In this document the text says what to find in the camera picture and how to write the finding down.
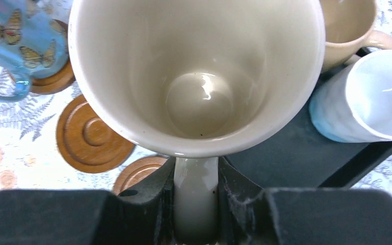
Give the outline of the tall cream floral mug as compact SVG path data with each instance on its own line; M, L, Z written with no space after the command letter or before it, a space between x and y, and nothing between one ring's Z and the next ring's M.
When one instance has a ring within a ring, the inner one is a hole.
M319 1L74 1L67 36L97 115L175 157L174 233L184 244L215 237L219 157L287 125L325 51Z

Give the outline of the beige mug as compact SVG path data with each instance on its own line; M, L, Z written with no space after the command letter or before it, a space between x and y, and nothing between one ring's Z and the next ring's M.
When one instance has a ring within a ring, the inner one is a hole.
M378 5L373 0L320 1L325 21L326 47L321 72L355 59L363 47L392 50L392 37L375 30Z

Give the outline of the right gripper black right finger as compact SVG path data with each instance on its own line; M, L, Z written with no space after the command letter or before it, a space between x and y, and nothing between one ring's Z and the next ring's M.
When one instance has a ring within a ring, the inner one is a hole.
M375 189L262 188L218 162L220 244L392 244L392 196Z

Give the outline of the brown wooden coaster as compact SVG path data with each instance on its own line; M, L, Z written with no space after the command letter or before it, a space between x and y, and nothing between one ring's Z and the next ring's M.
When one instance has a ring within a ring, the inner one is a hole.
M112 192L119 195L122 191L139 183L152 174L167 160L168 157L157 155L144 157L132 162L118 175L113 185Z
M11 17L4 24L4 40L14 58L9 66L11 79L28 78L31 92L56 93L75 80L68 56L67 24Z
M135 148L135 144L100 119L83 95L72 100L61 113L56 141L61 156L70 166L90 174L120 166Z

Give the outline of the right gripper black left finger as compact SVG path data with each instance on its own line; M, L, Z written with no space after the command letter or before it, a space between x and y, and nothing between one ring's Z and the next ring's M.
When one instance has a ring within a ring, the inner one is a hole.
M0 191L0 244L174 244L174 158L120 195L107 190Z

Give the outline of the white mug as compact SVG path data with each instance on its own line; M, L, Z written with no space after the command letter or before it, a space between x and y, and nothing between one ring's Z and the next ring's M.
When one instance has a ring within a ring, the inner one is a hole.
M372 52L334 75L312 95L309 113L331 140L392 141L392 50Z

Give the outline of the black serving tray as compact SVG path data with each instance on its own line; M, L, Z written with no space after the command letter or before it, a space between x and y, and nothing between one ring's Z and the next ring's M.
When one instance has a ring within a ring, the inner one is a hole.
M340 143L313 126L306 103L278 133L224 160L262 188L352 187L392 154L392 141Z

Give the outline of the blue mug yellow inside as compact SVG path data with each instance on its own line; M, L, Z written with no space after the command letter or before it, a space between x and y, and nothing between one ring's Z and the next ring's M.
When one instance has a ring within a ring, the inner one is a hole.
M11 96L23 100L35 79L50 78L69 64L65 28L34 1L0 1L0 66L14 79Z

